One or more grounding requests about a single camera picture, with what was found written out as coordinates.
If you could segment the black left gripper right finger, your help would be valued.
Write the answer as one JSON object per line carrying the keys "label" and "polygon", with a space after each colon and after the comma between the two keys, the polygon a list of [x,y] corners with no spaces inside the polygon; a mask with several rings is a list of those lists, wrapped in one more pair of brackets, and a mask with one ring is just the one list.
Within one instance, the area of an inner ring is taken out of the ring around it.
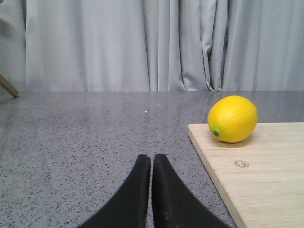
{"label": "black left gripper right finger", "polygon": [[154,157],[152,210],[156,228],[227,228],[191,193],[165,154]]}

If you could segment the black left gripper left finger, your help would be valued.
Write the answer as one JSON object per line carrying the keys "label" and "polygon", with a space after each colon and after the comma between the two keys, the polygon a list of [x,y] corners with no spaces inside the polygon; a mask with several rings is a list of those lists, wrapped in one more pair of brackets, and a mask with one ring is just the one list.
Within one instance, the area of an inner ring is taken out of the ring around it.
{"label": "black left gripper left finger", "polygon": [[138,155],[118,191],[81,228],[144,228],[149,199],[151,160]]}

